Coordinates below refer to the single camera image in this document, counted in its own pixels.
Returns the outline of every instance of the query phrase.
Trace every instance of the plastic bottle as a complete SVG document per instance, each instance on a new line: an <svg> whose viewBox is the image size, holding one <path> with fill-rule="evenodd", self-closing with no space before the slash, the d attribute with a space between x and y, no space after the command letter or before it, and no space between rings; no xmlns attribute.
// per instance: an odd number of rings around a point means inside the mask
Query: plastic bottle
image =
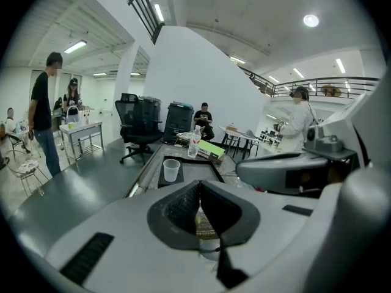
<svg viewBox="0 0 391 293"><path fill-rule="evenodd" d="M188 156L191 158L195 158L197 156L198 149L200 147L200 141L201 141L200 129L201 126L199 125L195 126L195 130L191 135L189 150L188 150Z"/></svg>

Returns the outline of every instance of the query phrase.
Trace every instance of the staircase railing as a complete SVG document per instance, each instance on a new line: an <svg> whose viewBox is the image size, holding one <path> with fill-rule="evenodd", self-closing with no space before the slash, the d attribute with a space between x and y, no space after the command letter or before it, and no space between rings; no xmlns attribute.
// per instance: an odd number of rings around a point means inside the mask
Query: staircase railing
<svg viewBox="0 0 391 293"><path fill-rule="evenodd" d="M274 85L271 84L267 79L263 78L262 76L255 74L254 72L247 70L241 66L238 65L238 67L243 70L244 74L248 75L250 80L259 88L259 91L264 93L265 95L268 95L272 97L274 92Z"/></svg>
<svg viewBox="0 0 391 293"><path fill-rule="evenodd" d="M375 89L378 78L368 77L326 77L302 79L274 85L273 97L289 96L297 87L308 88L311 96L331 96L334 98L354 99L367 91Z"/></svg>
<svg viewBox="0 0 391 293"><path fill-rule="evenodd" d="M149 0L128 0L155 44L164 23L160 23Z"/></svg>

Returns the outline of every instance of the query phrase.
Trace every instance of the black shirt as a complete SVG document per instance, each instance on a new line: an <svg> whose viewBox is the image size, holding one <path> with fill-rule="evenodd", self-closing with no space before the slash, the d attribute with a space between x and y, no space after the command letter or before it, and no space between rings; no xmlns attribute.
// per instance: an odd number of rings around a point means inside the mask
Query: black shirt
<svg viewBox="0 0 391 293"><path fill-rule="evenodd" d="M48 96L48 79L45 72L38 76L31 93L31 100L37 100L34 114L34 129L46 130L51 127L51 114Z"/></svg>
<svg viewBox="0 0 391 293"><path fill-rule="evenodd" d="M69 95L69 97L67 98L67 95L69 94L65 94L64 95L64 98L62 99L64 102L67 102L67 107L70 107L72 105L74 106L78 106L78 103L79 103L79 99L80 97L79 96L71 96ZM76 110L74 107L72 107L70 110L69 110L69 115L76 115L78 113L78 110Z"/></svg>
<svg viewBox="0 0 391 293"><path fill-rule="evenodd" d="M198 110L195 115L194 115L194 118L206 118L208 120L212 120L212 114L210 114L209 112L202 112L201 110ZM206 124L209 125L209 123L207 123L206 121L204 120L199 120L197 122L196 125L199 125L201 127L204 127Z"/></svg>

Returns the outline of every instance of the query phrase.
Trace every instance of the plastic cup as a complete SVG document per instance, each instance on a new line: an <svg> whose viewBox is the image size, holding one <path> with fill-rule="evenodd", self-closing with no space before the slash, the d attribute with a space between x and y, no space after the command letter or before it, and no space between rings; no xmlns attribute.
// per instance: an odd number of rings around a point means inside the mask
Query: plastic cup
<svg viewBox="0 0 391 293"><path fill-rule="evenodd" d="M163 162L164 179L169 183L174 182L177 179L180 165L181 164L175 159L166 159Z"/></svg>

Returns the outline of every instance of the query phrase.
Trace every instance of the tray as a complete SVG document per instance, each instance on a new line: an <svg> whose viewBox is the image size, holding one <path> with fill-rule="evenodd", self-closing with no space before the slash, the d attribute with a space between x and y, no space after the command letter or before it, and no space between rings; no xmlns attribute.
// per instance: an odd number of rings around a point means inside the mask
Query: tray
<svg viewBox="0 0 391 293"><path fill-rule="evenodd" d="M180 163L178 176L175 181L169 183L164 179L163 162L166 159L175 159ZM158 188L171 186L172 184L182 183L184 181L192 180L216 180L224 183L221 175L216 167L210 161L197 161L193 159L184 159L177 156L165 156L160 168L160 175L158 181Z"/></svg>

